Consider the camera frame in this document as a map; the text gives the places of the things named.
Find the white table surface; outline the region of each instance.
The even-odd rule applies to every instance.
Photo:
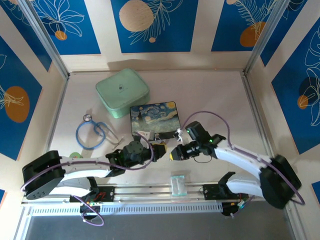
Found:
[[[91,114],[96,122],[106,122],[118,136],[125,141],[119,146],[123,148],[133,140],[131,136],[130,115],[114,119],[100,101],[96,92],[96,83],[115,72],[73,73],[70,76],[61,112],[50,146],[58,150],[60,156],[69,156],[79,152],[84,158],[99,157],[112,152],[112,145],[105,141],[95,150],[84,150],[78,145],[75,132],[83,120],[84,114]],[[257,131],[254,117],[245,93],[239,72],[214,70],[159,70],[141,71],[141,77],[150,88],[152,103],[174,101],[177,106],[180,123],[200,110],[213,111],[224,117],[230,124],[231,141],[251,151],[265,154],[262,140]],[[211,134],[227,136],[224,123],[217,117],[201,113],[192,117],[191,121],[199,121]],[[88,144],[95,145],[99,137],[90,125],[80,130],[80,138]],[[97,179],[99,184],[163,184],[169,183],[172,174],[184,174],[188,182],[211,182],[219,180],[228,171],[242,170],[225,161],[213,159],[210,163],[200,164],[193,159],[185,161],[169,161],[169,153],[178,143],[168,141],[166,155],[146,169],[127,170],[125,174],[111,178]],[[207,161],[202,156],[198,161]]]

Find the mouse pad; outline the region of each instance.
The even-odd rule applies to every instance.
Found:
[[[180,128],[176,103],[174,101],[132,106],[130,108],[131,132],[154,132],[162,140],[174,138]]]

